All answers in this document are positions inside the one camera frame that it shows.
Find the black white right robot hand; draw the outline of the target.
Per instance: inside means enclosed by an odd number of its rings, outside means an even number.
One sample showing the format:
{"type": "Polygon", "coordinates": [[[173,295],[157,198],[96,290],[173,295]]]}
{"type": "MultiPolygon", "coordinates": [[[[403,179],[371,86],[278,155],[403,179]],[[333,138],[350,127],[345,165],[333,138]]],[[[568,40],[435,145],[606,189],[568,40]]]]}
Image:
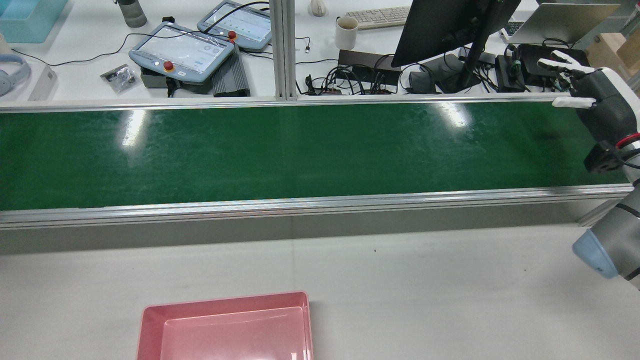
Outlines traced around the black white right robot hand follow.
{"type": "Polygon", "coordinates": [[[574,109],[595,141],[606,141],[621,150],[639,140],[639,98],[613,69],[582,65],[559,50],[536,63],[569,77],[569,96],[558,96],[551,104],[574,109]]]}

